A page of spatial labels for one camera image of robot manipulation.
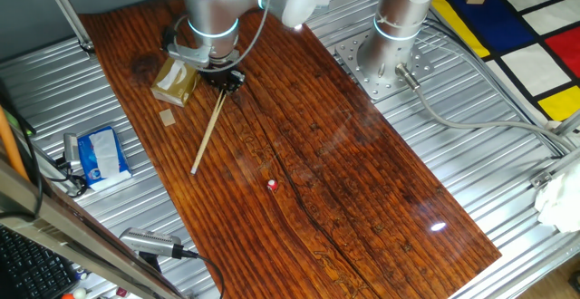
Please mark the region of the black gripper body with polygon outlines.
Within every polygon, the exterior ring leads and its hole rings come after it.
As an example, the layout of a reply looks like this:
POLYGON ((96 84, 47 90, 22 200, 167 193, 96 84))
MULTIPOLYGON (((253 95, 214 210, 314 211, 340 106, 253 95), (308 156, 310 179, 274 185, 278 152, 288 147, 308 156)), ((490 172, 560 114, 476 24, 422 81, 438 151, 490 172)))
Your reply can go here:
POLYGON ((232 83, 232 69, 220 72, 201 72, 201 76, 209 85, 229 85, 232 83))

